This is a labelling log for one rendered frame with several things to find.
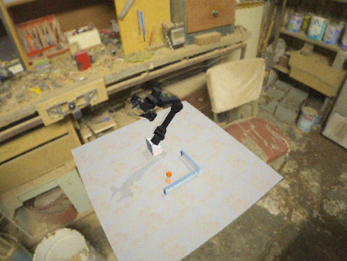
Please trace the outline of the low clear plastic wall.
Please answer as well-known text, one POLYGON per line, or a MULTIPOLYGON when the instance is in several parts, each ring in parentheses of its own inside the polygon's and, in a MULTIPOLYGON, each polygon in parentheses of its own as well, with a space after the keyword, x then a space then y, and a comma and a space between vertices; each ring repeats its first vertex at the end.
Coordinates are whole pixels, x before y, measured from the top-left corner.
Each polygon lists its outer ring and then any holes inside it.
MULTIPOLYGON (((197 167, 195 167, 189 160, 188 158, 181 152, 181 156, 185 159, 185 161, 195 170, 197 169, 197 167)), ((191 175, 190 177, 186 178, 185 180, 181 181, 180 183, 176 184, 175 186, 166 189, 165 192, 166 194, 170 193, 171 191, 173 191, 174 189, 178 189, 179 187, 181 187, 182 185, 184 185, 185 183, 189 182, 190 180, 192 180, 193 178, 199 176, 201 174, 201 170, 199 170, 198 172, 194 173, 193 175, 191 175)))

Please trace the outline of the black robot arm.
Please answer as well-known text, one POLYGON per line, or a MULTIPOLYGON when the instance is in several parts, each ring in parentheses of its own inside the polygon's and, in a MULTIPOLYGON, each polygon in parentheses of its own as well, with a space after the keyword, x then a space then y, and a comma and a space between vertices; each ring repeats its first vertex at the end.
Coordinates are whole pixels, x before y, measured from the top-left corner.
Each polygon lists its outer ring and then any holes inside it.
POLYGON ((153 133, 154 136, 152 137, 152 139, 150 141, 154 145, 158 145, 160 143, 160 141, 162 141, 164 139, 164 136, 166 133, 166 128, 168 127, 168 125, 172 121, 174 115, 176 113, 180 112, 184 107, 178 96, 163 97, 163 96, 160 96, 161 92, 162 92, 161 89, 154 87, 151 91, 151 94, 145 96, 145 98, 142 99, 142 101, 145 100, 149 104, 149 106, 153 105, 152 109, 154 109, 155 106, 162 108, 166 104, 172 104, 171 105, 171 111, 169 112, 169 114, 167 115, 165 120, 163 121, 162 125, 158 126, 153 133))

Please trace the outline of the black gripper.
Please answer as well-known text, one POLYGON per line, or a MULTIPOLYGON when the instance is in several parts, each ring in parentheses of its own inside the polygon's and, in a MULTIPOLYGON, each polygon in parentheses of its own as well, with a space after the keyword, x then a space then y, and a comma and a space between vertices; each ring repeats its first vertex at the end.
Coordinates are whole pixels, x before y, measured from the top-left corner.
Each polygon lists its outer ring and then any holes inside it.
POLYGON ((150 109, 153 108, 153 105, 149 106, 145 100, 141 102, 140 99, 141 97, 137 94, 133 96, 133 98, 130 100, 130 102, 133 103, 132 108, 135 108, 139 104, 140 108, 144 111, 143 113, 139 114, 139 116, 146 118, 149 121, 153 121, 157 117, 157 113, 154 110, 150 111, 150 109))

